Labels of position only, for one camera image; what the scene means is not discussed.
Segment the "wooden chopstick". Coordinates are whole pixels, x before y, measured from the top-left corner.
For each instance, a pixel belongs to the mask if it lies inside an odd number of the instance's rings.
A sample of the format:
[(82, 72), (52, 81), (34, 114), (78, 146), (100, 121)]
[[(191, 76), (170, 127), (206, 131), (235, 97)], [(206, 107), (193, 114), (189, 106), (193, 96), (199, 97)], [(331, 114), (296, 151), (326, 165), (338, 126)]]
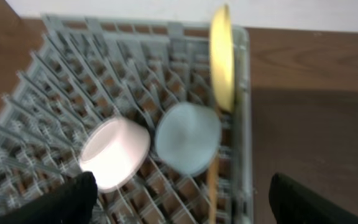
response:
[(209, 224), (216, 224), (216, 213), (217, 213), (217, 192), (218, 192), (218, 176), (219, 176), (219, 149), (216, 149), (216, 153), (211, 161), (208, 168), (208, 197), (209, 197), (209, 213), (208, 221)]

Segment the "pink white bowl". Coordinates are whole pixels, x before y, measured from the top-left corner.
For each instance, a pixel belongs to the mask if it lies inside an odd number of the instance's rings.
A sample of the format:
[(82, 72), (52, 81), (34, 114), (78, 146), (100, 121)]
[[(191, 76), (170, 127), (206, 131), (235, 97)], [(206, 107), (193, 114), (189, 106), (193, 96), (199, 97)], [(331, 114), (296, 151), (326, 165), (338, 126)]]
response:
[(122, 116), (99, 125), (81, 149), (79, 165), (92, 172), (98, 190), (113, 192), (140, 169), (150, 149), (147, 128)]

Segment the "yellow round plate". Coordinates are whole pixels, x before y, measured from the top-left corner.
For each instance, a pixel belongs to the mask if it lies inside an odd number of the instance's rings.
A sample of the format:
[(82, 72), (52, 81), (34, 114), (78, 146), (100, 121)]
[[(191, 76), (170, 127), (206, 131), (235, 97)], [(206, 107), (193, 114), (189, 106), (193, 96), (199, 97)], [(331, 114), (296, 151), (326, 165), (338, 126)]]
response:
[(231, 113), (234, 109), (234, 49), (231, 17), (227, 4), (214, 13), (211, 21), (209, 62), (216, 103), (222, 110)]

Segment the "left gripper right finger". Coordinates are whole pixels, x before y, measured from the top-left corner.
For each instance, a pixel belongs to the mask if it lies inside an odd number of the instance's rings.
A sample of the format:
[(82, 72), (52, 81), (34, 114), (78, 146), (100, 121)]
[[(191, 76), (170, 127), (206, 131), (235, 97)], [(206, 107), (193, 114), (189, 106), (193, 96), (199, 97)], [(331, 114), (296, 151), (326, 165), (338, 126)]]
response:
[(273, 175), (268, 200), (279, 224), (358, 224), (358, 216), (282, 173)]

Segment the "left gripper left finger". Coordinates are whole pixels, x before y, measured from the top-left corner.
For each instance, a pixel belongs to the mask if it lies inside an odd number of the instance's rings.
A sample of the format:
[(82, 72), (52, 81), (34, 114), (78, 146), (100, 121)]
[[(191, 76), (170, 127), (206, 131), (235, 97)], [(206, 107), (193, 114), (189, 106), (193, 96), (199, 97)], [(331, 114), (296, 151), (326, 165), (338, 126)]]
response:
[(83, 172), (55, 190), (0, 217), (0, 224), (88, 224), (98, 197), (92, 172)]

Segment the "light blue bowl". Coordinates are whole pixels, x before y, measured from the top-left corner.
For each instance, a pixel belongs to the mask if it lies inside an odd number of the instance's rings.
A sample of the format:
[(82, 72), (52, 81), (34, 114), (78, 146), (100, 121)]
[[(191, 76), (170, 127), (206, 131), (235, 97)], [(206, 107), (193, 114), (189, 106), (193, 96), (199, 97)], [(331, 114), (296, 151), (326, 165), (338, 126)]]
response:
[(155, 152), (182, 175), (204, 172), (218, 153), (222, 124), (212, 108), (183, 102), (172, 106), (155, 132)]

